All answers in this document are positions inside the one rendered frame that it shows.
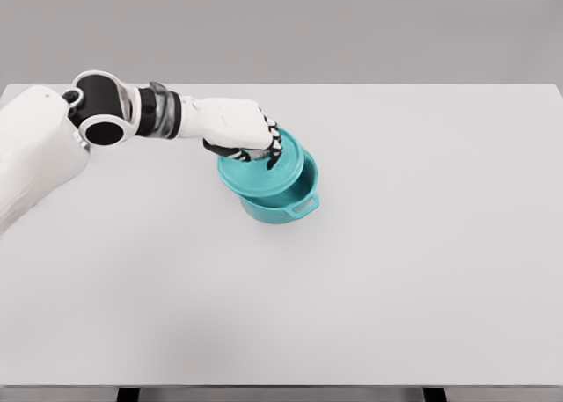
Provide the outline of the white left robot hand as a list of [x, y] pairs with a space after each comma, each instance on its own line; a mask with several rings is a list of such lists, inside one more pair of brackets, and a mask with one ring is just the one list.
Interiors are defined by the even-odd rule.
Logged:
[[272, 170], [282, 156], [282, 134], [259, 104], [249, 99], [201, 101], [203, 147], [220, 157], [250, 163], [265, 160]]

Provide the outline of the teal pot lid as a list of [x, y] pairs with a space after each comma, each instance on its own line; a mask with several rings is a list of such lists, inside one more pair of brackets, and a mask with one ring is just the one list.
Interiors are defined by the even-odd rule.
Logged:
[[287, 130], [281, 128], [281, 156], [267, 168], [268, 157], [243, 162], [219, 157], [217, 170], [220, 179], [232, 191], [246, 197], [268, 197], [289, 189], [298, 179], [304, 165], [304, 150]]

